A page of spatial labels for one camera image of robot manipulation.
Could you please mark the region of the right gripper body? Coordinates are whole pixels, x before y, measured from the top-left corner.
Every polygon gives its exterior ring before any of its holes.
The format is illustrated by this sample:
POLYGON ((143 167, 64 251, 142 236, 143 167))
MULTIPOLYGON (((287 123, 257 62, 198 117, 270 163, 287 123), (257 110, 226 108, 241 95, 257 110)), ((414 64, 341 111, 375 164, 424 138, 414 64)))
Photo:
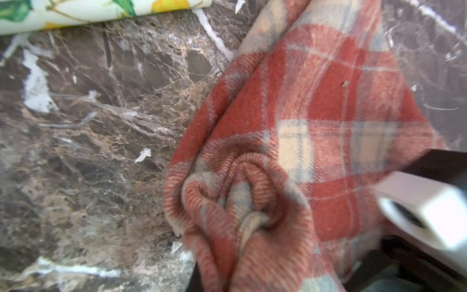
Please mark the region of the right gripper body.
POLYGON ((402 172, 467 189, 467 154, 432 149, 407 165, 402 172))

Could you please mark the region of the red plaid skirt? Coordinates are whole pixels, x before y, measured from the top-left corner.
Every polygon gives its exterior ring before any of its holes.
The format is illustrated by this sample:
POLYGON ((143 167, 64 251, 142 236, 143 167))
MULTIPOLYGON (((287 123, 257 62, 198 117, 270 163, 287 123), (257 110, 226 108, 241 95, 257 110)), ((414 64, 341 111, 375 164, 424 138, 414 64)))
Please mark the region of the red plaid skirt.
POLYGON ((372 186, 443 138, 380 1, 269 1, 171 160, 164 211, 204 292, 341 292, 384 231, 372 186))

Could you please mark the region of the green lemon print skirt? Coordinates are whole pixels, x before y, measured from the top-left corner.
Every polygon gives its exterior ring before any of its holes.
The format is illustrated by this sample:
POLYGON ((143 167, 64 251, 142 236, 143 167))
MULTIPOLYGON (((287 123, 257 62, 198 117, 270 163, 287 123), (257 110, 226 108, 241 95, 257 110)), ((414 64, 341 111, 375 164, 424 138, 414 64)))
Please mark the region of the green lemon print skirt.
POLYGON ((211 4, 211 1, 157 0, 1 1, 1 35, 204 8, 211 4))

